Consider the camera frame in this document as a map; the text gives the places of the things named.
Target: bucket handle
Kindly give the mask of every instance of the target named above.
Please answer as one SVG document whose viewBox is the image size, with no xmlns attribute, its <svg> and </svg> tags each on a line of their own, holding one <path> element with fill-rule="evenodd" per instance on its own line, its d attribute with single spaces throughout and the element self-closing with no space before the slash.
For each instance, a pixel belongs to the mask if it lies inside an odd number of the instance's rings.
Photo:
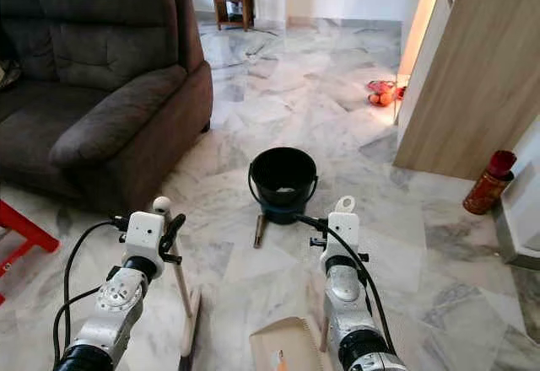
<svg viewBox="0 0 540 371">
<path fill-rule="evenodd" d="M 249 171 L 247 172 L 247 184 L 248 186 L 250 187 L 250 191 L 251 191 L 251 194 L 253 195 L 253 198 L 255 198 L 255 201 L 257 201 L 259 204 L 261 204 L 261 207 L 267 207 L 268 204 L 265 204 L 264 202 L 262 202 L 259 197 L 257 196 L 257 194 L 253 191 L 253 185 L 251 185 L 251 171 L 252 171 L 252 167 L 253 167 L 253 163 L 250 163 L 250 169 Z M 298 204 L 298 205 L 304 205 L 306 204 L 312 197 L 313 197 L 313 194 L 315 194 L 315 190 L 317 188 L 317 184 L 319 182 L 319 176 L 316 175 L 314 178 L 313 178 L 313 188 L 311 189 L 311 193 L 310 195 L 302 202 L 302 204 Z M 272 210 L 275 211 L 275 212 L 281 212 L 281 213 L 287 213 L 287 212 L 294 212 L 296 211 L 296 209 L 283 209 L 283 208 L 277 208 L 277 207 L 272 207 Z"/>
</svg>

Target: red cap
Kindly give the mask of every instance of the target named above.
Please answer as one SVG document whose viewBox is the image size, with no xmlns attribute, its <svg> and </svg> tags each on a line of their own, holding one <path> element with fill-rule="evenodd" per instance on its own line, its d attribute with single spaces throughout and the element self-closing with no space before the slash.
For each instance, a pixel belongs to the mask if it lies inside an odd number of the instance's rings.
<svg viewBox="0 0 540 371">
<path fill-rule="evenodd" d="M 510 169 L 517 157 L 508 150 L 498 150 L 493 154 L 488 165 L 488 172 L 497 178 L 503 178 L 510 173 Z"/>
</svg>

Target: red object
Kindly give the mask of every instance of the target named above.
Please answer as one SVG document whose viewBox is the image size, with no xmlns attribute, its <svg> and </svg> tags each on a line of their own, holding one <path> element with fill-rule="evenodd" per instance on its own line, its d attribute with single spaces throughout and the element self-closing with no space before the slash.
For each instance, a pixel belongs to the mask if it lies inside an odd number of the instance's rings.
<svg viewBox="0 0 540 371">
<path fill-rule="evenodd" d="M 395 87 L 396 84 L 394 82 L 386 80 L 371 80 L 367 85 L 367 88 L 375 94 L 388 93 L 391 90 L 393 91 Z"/>
<path fill-rule="evenodd" d="M 395 99 L 402 99 L 407 87 L 396 89 L 394 82 L 385 80 L 372 80 L 366 86 L 373 91 L 373 94 L 368 96 L 368 101 L 377 107 L 386 107 Z"/>
<path fill-rule="evenodd" d="M 517 157 L 507 150 L 498 150 L 489 161 L 488 172 L 495 178 L 503 180 L 516 162 Z"/>
<path fill-rule="evenodd" d="M 15 211 L 2 200 L 0 200 L 0 226 L 12 229 L 26 238 L 26 241 L 0 264 L 0 277 L 9 270 L 18 258 L 25 255 L 32 246 L 40 246 L 48 252 L 53 252 L 60 245 L 60 242 L 57 239 L 54 239 L 46 231 Z M 2 304 L 4 300 L 4 296 L 0 294 L 0 304 Z"/>
<path fill-rule="evenodd" d="M 515 161 L 516 156 L 512 152 L 505 150 L 495 152 L 488 168 L 463 200 L 463 207 L 477 215 L 489 211 L 505 188 L 514 180 L 510 169 Z"/>
</svg>

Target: red bottle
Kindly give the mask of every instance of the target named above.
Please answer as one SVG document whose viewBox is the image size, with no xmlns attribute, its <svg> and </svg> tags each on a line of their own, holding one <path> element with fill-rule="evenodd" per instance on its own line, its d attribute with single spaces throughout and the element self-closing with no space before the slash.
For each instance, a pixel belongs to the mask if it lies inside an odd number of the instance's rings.
<svg viewBox="0 0 540 371">
<path fill-rule="evenodd" d="M 516 156 L 507 150 L 498 150 L 489 161 L 471 192 L 463 200 L 463 206 L 471 213 L 483 215 L 495 204 L 500 194 L 514 180 L 510 171 Z"/>
</svg>

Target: black bucket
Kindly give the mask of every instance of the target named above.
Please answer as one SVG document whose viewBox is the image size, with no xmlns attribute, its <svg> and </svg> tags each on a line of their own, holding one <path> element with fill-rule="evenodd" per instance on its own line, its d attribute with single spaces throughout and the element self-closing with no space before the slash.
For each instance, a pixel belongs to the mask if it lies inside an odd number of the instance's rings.
<svg viewBox="0 0 540 371">
<path fill-rule="evenodd" d="M 257 194 L 251 186 L 256 185 Z M 313 159 L 295 148 L 268 149 L 250 164 L 247 182 L 251 194 L 265 217 L 282 225 L 296 221 L 317 187 L 318 177 Z"/>
</svg>

